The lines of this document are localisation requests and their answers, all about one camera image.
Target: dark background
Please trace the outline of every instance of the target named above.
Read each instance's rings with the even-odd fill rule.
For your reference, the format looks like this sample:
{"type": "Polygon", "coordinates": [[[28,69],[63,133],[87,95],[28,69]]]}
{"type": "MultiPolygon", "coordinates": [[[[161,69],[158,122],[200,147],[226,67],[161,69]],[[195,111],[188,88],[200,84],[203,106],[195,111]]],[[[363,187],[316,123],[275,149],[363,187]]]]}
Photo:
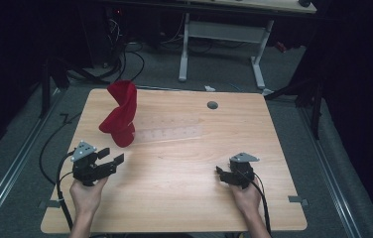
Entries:
{"type": "MultiPolygon", "coordinates": [[[[373,0],[313,3],[320,17],[340,21],[318,27],[276,21],[269,46],[282,42],[288,48],[309,47],[291,84],[307,78],[322,82],[334,125],[373,201],[373,0]]],[[[103,12],[96,5],[0,0],[0,139],[40,83],[48,57],[65,58],[80,67],[107,61],[110,46],[103,40],[103,12]]],[[[181,18],[180,13],[160,11],[123,13],[116,17],[121,18],[124,34],[156,48],[160,32],[171,36],[181,18]]]]}

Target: table leg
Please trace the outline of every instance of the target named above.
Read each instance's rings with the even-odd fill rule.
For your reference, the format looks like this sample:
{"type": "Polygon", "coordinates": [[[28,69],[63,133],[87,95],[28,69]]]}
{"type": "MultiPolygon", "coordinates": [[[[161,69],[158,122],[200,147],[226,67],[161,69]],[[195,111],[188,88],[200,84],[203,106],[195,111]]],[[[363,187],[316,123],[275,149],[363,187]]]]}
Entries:
{"type": "Polygon", "coordinates": [[[261,68],[260,68],[260,60],[263,55],[264,49],[267,45],[268,38],[270,37],[271,30],[273,28],[274,21],[270,20],[267,24],[267,28],[264,31],[262,41],[260,43],[260,48],[258,50],[258,53],[255,57],[251,58],[252,61],[252,68],[254,69],[254,75],[255,75],[255,80],[257,81],[257,86],[260,89],[265,88],[265,83],[264,83],[264,78],[263,74],[261,73],[261,68]]]}
{"type": "Polygon", "coordinates": [[[187,41],[189,36],[189,13],[186,13],[186,22],[184,28],[184,48],[181,56],[179,81],[187,81],[187,41]]]}

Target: cable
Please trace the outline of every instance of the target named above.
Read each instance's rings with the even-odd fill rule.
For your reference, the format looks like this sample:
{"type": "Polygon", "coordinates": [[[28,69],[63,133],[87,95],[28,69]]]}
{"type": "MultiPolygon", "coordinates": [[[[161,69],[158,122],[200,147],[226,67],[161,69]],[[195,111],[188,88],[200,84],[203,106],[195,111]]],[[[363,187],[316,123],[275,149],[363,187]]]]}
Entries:
{"type": "Polygon", "coordinates": [[[135,53],[135,52],[131,52],[131,54],[134,54],[134,55],[136,55],[137,57],[139,57],[140,58],[140,60],[142,61],[142,65],[141,65],[141,68],[140,68],[140,71],[135,75],[135,76],[133,76],[132,78],[131,78],[131,81],[134,81],[134,79],[138,76],[138,75],[140,75],[140,73],[143,71],[143,69],[144,69],[144,65],[145,65],[145,62],[144,62],[144,59],[140,56],[140,55],[138,55],[137,53],[135,53]]]}
{"type": "Polygon", "coordinates": [[[45,151],[45,148],[47,147],[48,143],[51,141],[51,139],[56,135],[64,126],[71,123],[75,118],[79,117],[81,115],[81,112],[75,114],[73,117],[71,117],[68,121],[64,122],[61,126],[59,126],[55,132],[48,138],[47,142],[42,147],[41,153],[39,154],[39,169],[41,170],[42,175],[44,175],[45,179],[47,179],[52,185],[55,185],[56,183],[47,175],[47,173],[44,170],[44,166],[42,163],[43,160],[43,154],[45,151]]]}
{"type": "Polygon", "coordinates": [[[265,194],[261,191],[260,187],[254,182],[251,181],[251,183],[257,188],[257,190],[261,194],[261,199],[263,200],[263,206],[264,206],[264,218],[266,220],[266,227],[269,234],[271,234],[271,224],[270,224],[270,215],[268,213],[268,206],[267,206],[267,199],[265,197],[265,194]]]}
{"type": "Polygon", "coordinates": [[[65,175],[63,175],[62,177],[61,177],[61,179],[60,179],[60,182],[62,182],[62,180],[65,178],[65,177],[67,177],[67,176],[69,176],[69,175],[71,175],[72,174],[72,172],[68,172],[68,173],[66,173],[65,175]]]}
{"type": "Polygon", "coordinates": [[[261,189],[263,190],[263,193],[265,194],[265,191],[264,191],[264,185],[263,185],[263,182],[261,181],[260,177],[254,173],[254,176],[258,179],[258,181],[260,182],[261,184],[261,189]]]}
{"type": "Polygon", "coordinates": [[[118,32],[116,33],[116,39],[115,39],[115,44],[116,44],[116,43],[118,43],[118,40],[119,40],[119,34],[121,33],[121,28],[119,28],[119,24],[117,22],[115,22],[113,19],[108,19],[108,21],[115,24],[115,26],[112,28],[112,30],[110,30],[111,34],[113,33],[113,31],[115,31],[115,28],[118,27],[118,32]]]}
{"type": "Polygon", "coordinates": [[[178,27],[178,31],[175,33],[175,35],[170,40],[167,40],[165,42],[161,42],[161,45],[166,44],[166,43],[176,42],[176,41],[184,38],[184,37],[179,37],[179,38],[176,39],[176,37],[180,34],[181,29],[183,28],[183,22],[184,22],[185,16],[186,16],[186,14],[183,13],[183,17],[181,18],[180,26],[178,27]]]}
{"type": "Polygon", "coordinates": [[[65,200],[63,199],[63,195],[61,191],[61,180],[62,179],[60,178],[60,173],[62,170],[63,162],[66,160],[66,158],[72,156],[72,154],[74,154],[74,151],[69,152],[64,157],[62,157],[60,164],[58,166],[57,177],[56,177],[58,201],[60,202],[62,212],[65,215],[66,223],[68,223],[69,230],[72,229],[72,219],[71,219],[71,215],[69,214],[68,207],[66,206],[65,200]]]}
{"type": "Polygon", "coordinates": [[[131,78],[131,81],[133,81],[135,78],[137,78],[138,75],[140,75],[141,72],[143,72],[143,69],[144,69],[144,66],[145,66],[145,61],[144,61],[144,58],[141,57],[139,54],[137,54],[137,52],[139,52],[140,50],[143,49],[143,44],[141,43],[129,43],[127,45],[125,45],[125,48],[124,48],[124,51],[123,51],[123,59],[124,59],[124,63],[123,63],[123,67],[122,67],[122,70],[121,72],[119,73],[119,75],[116,77],[115,81],[116,82],[117,80],[121,79],[123,73],[125,72],[125,69],[126,69],[126,66],[127,66],[127,53],[129,54],[133,54],[133,55],[136,55],[138,58],[140,58],[141,62],[142,62],[142,65],[141,65],[141,68],[140,68],[140,71],[131,78]],[[126,51],[127,50],[127,47],[128,45],[133,45],[133,44],[139,44],[141,47],[140,49],[136,49],[135,51],[126,51]]]}

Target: black cable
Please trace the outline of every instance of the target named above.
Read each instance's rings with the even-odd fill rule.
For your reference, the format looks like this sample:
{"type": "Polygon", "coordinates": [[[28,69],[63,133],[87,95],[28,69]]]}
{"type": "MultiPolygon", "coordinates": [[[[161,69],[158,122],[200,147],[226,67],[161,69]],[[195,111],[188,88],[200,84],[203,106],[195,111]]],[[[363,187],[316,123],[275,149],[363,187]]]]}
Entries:
{"type": "Polygon", "coordinates": [[[261,184],[261,189],[263,190],[263,193],[265,194],[265,191],[264,191],[264,185],[263,185],[263,182],[261,181],[260,177],[254,173],[254,176],[258,179],[258,181],[260,182],[261,184]]]}
{"type": "Polygon", "coordinates": [[[39,154],[39,169],[41,170],[41,173],[42,175],[44,175],[45,179],[47,179],[52,185],[55,185],[56,183],[54,182],[54,180],[52,178],[50,178],[47,173],[45,172],[44,170],[44,166],[43,166],[43,163],[42,163],[42,160],[43,160],[43,155],[44,155],[44,151],[45,151],[45,148],[47,147],[48,143],[51,141],[51,139],[54,137],[54,135],[56,135],[65,125],[69,124],[72,122],[72,120],[74,120],[75,118],[79,117],[81,115],[81,112],[75,114],[75,116],[71,117],[68,121],[66,121],[65,123],[63,123],[61,126],[59,126],[55,132],[48,138],[47,142],[44,144],[44,146],[42,147],[42,150],[41,150],[41,153],[39,154]]]}
{"type": "Polygon", "coordinates": [[[180,26],[178,27],[178,30],[177,30],[177,32],[175,33],[175,35],[174,35],[172,38],[170,38],[169,40],[167,40],[167,41],[160,42],[160,45],[161,45],[162,47],[164,47],[165,44],[167,44],[167,43],[176,42],[176,41],[181,40],[181,39],[184,38],[184,37],[178,37],[178,35],[180,34],[181,29],[183,28],[185,17],[186,17],[186,14],[183,14],[183,17],[181,18],[180,26]]]}
{"type": "MultiPolygon", "coordinates": [[[[261,191],[261,188],[252,180],[250,180],[249,178],[247,178],[245,175],[243,175],[240,171],[237,171],[238,173],[240,173],[244,178],[246,178],[249,182],[251,182],[255,188],[257,188],[258,192],[260,192],[261,194],[261,199],[263,200],[263,206],[264,206],[264,218],[265,218],[265,221],[266,221],[266,227],[267,227],[267,231],[269,234],[271,234],[271,225],[270,225],[270,215],[269,215],[269,212],[268,212],[268,206],[267,206],[267,199],[265,197],[265,193],[263,191],[261,191]]],[[[264,187],[260,178],[257,176],[257,179],[260,181],[261,183],[261,187],[264,187]]]]}
{"type": "Polygon", "coordinates": [[[57,194],[58,194],[58,201],[60,202],[61,209],[63,214],[65,215],[66,223],[68,223],[69,230],[72,229],[72,219],[71,215],[69,214],[68,207],[66,206],[65,200],[63,199],[62,191],[61,191],[61,179],[60,179],[60,174],[63,166],[63,162],[66,160],[66,158],[72,156],[74,154],[74,151],[69,152],[66,154],[64,157],[62,157],[60,164],[58,166],[57,170],[57,179],[56,179],[56,184],[57,184],[57,194]]]}
{"type": "Polygon", "coordinates": [[[62,182],[62,180],[65,178],[65,177],[67,177],[67,176],[69,176],[69,175],[71,175],[72,174],[72,172],[68,172],[68,173],[66,173],[65,175],[63,175],[62,177],[61,177],[61,179],[60,179],[60,182],[62,182]]]}
{"type": "Polygon", "coordinates": [[[126,53],[125,53],[126,48],[127,47],[125,46],[124,51],[122,52],[122,55],[124,57],[123,58],[124,59],[124,63],[123,63],[123,66],[122,66],[122,70],[120,71],[119,75],[115,78],[114,82],[116,82],[117,80],[121,79],[122,74],[124,74],[124,72],[125,72],[125,67],[127,65],[127,56],[126,56],[126,53]]]}
{"type": "Polygon", "coordinates": [[[143,69],[144,69],[144,65],[145,65],[146,63],[144,62],[144,59],[143,59],[139,54],[137,54],[137,53],[135,53],[135,52],[131,52],[131,54],[136,55],[136,56],[139,57],[140,60],[143,62],[142,66],[141,66],[141,68],[140,68],[140,71],[139,71],[135,76],[133,76],[133,77],[131,78],[131,81],[134,81],[134,79],[135,79],[138,75],[140,75],[140,73],[143,71],[143,69]]]}

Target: forearm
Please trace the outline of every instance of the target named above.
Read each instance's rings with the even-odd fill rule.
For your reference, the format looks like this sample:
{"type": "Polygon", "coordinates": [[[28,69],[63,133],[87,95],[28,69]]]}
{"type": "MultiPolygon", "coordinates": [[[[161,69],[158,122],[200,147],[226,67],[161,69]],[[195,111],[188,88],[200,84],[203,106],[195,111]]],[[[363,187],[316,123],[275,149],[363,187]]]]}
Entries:
{"type": "Polygon", "coordinates": [[[77,215],[69,234],[69,238],[88,238],[90,236],[90,227],[93,222],[92,214],[77,215]]]}
{"type": "Polygon", "coordinates": [[[244,218],[246,222],[246,226],[248,227],[248,232],[252,238],[266,238],[271,237],[267,231],[267,228],[261,218],[260,214],[251,213],[246,214],[244,213],[244,218]]]}

